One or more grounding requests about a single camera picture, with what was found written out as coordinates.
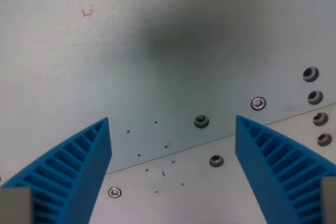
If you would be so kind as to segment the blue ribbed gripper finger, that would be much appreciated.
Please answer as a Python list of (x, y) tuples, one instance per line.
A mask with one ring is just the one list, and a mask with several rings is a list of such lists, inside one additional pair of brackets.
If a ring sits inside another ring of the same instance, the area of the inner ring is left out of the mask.
[(295, 140), (236, 116), (235, 154), (267, 223), (321, 223), (320, 183), (335, 164)]
[(76, 133), (31, 162), (2, 188), (30, 188), (34, 223), (88, 223), (112, 157), (109, 120)]

